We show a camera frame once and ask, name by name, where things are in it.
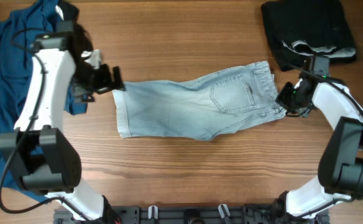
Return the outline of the light blue denim shorts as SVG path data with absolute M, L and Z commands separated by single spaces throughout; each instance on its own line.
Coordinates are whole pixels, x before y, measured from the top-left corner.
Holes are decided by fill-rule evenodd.
M 285 117 L 268 62 L 225 68 L 187 82 L 127 82 L 114 90 L 121 138 L 209 141 Z

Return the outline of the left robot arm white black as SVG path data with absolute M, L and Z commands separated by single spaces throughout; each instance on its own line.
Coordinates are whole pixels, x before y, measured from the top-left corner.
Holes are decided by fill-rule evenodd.
M 75 21 L 55 32 L 42 29 L 31 47 L 33 72 L 27 98 L 10 133 L 0 135 L 0 152 L 18 188 L 62 204 L 77 223 L 120 223 L 107 198 L 81 176 L 81 159 L 63 134 L 68 94 L 79 102 L 94 94 L 125 90 L 118 67 L 109 68 Z

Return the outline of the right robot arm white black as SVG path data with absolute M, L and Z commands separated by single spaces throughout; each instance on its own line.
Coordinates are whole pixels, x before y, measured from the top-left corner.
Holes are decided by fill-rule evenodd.
M 272 204 L 273 220 L 302 222 L 339 203 L 363 199 L 363 107 L 342 80 L 330 76 L 327 57 L 308 57 L 299 78 L 295 85 L 285 84 L 276 102 L 291 118 L 322 112 L 333 133 L 316 177 L 281 194 Z

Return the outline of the black garment under blue shirt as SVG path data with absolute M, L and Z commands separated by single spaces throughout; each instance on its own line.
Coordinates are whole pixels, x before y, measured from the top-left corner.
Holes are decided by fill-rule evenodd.
M 64 21 L 73 21 L 75 23 L 77 31 L 83 34 L 82 49 L 86 52 L 92 52 L 93 46 L 87 31 L 81 25 L 77 24 L 80 10 L 67 1 L 59 0 L 57 4 L 57 11 Z

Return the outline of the folded black garment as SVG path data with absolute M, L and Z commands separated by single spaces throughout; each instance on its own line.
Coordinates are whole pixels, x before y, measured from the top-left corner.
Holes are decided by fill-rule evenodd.
M 357 59 L 356 45 L 339 0 L 281 0 L 261 5 L 265 34 L 281 71 L 322 55 L 331 63 Z

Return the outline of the dark blue shirt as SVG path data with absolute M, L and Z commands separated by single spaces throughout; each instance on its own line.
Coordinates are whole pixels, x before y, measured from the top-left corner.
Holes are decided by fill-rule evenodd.
M 53 32 L 63 19 L 57 0 L 37 1 L 25 9 L 12 11 L 0 22 L 0 134 L 13 130 L 24 107 L 32 75 L 32 56 L 15 47 L 28 47 L 37 34 Z M 0 178 L 5 161 L 0 153 Z

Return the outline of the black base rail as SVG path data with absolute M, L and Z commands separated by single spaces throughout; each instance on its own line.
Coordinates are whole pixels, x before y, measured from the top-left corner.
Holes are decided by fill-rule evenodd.
M 140 208 L 113 207 L 113 210 L 121 217 L 123 223 L 129 224 L 264 224 L 264 223 L 314 223 L 330 224 L 327 210 L 319 212 L 312 219 L 297 218 L 272 218 L 270 206 L 265 204 L 253 204 L 240 207 L 228 207 L 227 212 L 220 211 L 220 207 L 176 207 L 176 208 Z

